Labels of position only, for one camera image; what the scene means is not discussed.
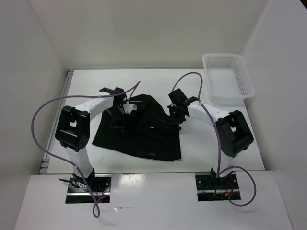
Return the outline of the black shorts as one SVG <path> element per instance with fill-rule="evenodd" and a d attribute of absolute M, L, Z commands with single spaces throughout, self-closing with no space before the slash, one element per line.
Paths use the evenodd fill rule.
<path fill-rule="evenodd" d="M 126 120 L 116 120 L 114 109 L 102 113 L 92 144 L 144 159 L 180 160 L 180 128 L 171 123 L 158 101 L 150 95 L 139 94 L 130 103 L 137 109 Z"/>

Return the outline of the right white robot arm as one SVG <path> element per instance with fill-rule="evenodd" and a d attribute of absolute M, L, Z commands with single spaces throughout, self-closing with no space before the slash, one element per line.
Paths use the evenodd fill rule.
<path fill-rule="evenodd" d="M 210 181 L 213 187 L 222 188 L 235 167 L 237 155 L 254 141 L 244 115 L 239 110 L 229 112 L 202 103 L 196 97 L 188 98 L 181 89 L 172 91 L 168 96 L 172 123 L 181 124 L 186 117 L 192 117 L 214 128 L 218 139 L 218 160 L 211 168 Z"/>

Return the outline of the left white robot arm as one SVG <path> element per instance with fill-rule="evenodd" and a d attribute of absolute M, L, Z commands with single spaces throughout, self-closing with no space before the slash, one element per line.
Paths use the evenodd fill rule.
<path fill-rule="evenodd" d="M 102 88 L 98 97 L 90 99 L 76 107 L 65 106 L 61 110 L 55 138 L 67 152 L 73 163 L 73 176 L 84 191 L 92 191 L 97 180 L 87 153 L 90 139 L 90 123 L 99 114 L 106 111 L 111 116 L 110 127 L 124 134 L 125 125 L 133 106 L 125 102 L 126 93 L 122 88 Z"/>

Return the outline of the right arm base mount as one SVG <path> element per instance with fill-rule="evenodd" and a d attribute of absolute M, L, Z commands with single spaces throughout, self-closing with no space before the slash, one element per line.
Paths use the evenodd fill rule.
<path fill-rule="evenodd" d="M 195 174 L 198 202 L 241 200 L 236 174 L 231 173 L 223 182 L 215 183 L 209 172 Z"/>

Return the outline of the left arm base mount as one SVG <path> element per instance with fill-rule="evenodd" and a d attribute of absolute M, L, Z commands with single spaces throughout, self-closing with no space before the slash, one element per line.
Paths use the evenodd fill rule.
<path fill-rule="evenodd" d="M 96 174 L 94 182 L 89 183 L 95 200 L 97 200 L 100 204 L 110 203 L 111 179 L 112 175 L 110 174 Z M 91 194 L 82 179 L 80 180 L 71 174 L 68 180 L 61 179 L 61 181 L 68 183 L 65 200 L 66 204 L 94 203 L 94 200 L 92 199 Z"/>

